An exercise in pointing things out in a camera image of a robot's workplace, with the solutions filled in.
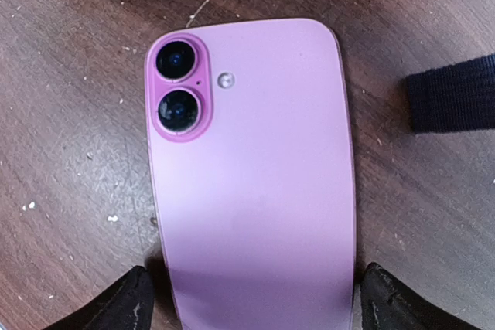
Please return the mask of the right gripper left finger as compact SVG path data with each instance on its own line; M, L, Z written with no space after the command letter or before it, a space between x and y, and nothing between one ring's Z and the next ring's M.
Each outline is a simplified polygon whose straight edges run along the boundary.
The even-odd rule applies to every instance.
M92 301L46 330L149 330L153 308L152 276L143 266L134 266Z

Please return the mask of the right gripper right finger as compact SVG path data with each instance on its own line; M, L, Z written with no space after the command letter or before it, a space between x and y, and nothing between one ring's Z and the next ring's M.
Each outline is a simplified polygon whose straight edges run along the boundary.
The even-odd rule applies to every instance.
M380 264L368 264L360 283L363 330L478 328L426 301Z

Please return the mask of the navy blue backpack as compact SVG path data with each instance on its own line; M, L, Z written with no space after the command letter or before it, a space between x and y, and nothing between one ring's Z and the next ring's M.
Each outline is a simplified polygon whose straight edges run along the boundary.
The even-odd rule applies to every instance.
M494 55L405 78L415 133L494 129Z

